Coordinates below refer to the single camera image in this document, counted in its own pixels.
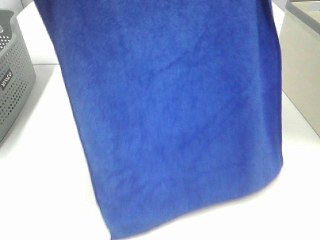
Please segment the blue microfibre towel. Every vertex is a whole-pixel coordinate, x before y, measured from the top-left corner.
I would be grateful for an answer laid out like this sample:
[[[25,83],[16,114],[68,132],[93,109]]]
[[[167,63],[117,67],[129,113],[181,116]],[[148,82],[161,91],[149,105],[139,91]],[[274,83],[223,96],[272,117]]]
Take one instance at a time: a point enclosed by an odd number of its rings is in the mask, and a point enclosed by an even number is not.
[[[113,240],[281,171],[269,0],[37,0]]]

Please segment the grey perforated plastic basket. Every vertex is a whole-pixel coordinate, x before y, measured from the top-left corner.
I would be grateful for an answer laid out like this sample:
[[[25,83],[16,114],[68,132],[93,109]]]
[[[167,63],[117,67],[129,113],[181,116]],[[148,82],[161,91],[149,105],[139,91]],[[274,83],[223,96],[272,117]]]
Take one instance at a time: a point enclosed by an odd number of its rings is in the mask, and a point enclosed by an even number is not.
[[[36,73],[17,14],[0,10],[0,140],[16,121],[34,87]]]

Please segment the beige box with grey rim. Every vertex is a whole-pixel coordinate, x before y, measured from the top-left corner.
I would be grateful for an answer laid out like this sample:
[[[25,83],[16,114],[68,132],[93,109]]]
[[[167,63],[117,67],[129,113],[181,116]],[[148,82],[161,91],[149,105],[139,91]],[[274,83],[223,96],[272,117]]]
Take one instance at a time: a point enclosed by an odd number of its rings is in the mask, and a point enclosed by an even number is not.
[[[289,0],[279,34],[282,89],[320,132],[320,2]]]

